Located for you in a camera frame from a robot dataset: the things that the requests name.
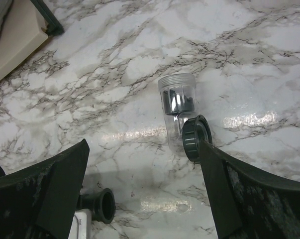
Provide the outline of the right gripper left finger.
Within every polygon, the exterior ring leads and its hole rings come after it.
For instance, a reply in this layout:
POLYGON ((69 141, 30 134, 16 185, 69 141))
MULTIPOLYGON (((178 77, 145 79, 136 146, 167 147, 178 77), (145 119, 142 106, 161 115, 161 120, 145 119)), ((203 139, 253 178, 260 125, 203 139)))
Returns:
POLYGON ((6 175, 0 166, 0 239, 66 239, 84 179, 89 146, 6 175))

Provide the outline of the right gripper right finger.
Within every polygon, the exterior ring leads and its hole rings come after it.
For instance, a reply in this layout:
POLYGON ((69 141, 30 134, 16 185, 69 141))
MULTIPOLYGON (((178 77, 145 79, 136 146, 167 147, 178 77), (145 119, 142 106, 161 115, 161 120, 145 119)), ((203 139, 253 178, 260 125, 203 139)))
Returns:
POLYGON ((202 174, 220 239, 300 239, 300 182, 202 141, 202 174))

